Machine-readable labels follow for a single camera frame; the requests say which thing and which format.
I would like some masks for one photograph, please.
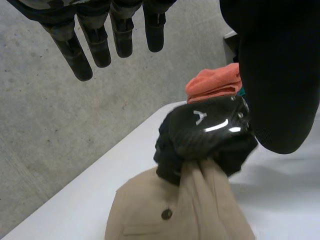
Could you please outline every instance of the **orange towel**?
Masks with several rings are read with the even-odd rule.
[[[218,96],[235,96],[241,87],[239,63],[213,70],[204,69],[185,86],[187,103]]]

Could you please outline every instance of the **tan coat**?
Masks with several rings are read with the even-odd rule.
[[[227,176],[211,159],[187,162],[180,186],[156,168],[118,189],[105,240],[253,240]]]

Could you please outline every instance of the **gray floor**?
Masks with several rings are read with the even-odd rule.
[[[109,34],[104,69],[76,24],[94,74],[80,82],[42,27],[0,1],[0,238],[162,104],[184,100],[200,70],[226,64],[218,0],[177,1],[159,53],[147,48],[141,9],[133,21],[132,56],[119,58]]]

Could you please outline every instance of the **black cloth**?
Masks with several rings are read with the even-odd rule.
[[[241,170],[258,145],[241,96],[220,96],[185,104],[159,128],[154,160],[157,175],[179,185],[183,162],[211,158],[229,177]]]
[[[251,125],[267,149],[289,154],[308,136],[320,100],[319,0],[220,0],[239,34]]]

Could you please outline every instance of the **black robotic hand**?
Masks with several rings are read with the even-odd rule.
[[[159,52],[164,46],[165,12],[176,0],[7,0],[28,19],[39,22],[52,36],[65,60],[80,81],[93,72],[75,33],[75,15],[99,68],[111,63],[104,24],[110,13],[117,54],[132,54],[132,17],[143,5],[148,48]]]
[[[179,106],[164,119],[159,134],[154,155],[157,174],[175,185],[184,161],[212,158],[231,176],[258,145],[240,96]]]

